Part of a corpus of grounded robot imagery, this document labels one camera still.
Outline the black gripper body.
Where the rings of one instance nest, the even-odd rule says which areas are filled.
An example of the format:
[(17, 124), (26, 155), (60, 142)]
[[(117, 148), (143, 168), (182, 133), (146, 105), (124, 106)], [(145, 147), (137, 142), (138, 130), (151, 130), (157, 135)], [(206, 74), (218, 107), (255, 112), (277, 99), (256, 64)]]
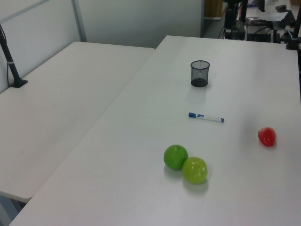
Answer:
[(227, 9), (225, 13), (224, 29), (226, 32), (241, 33), (245, 31), (245, 10)]

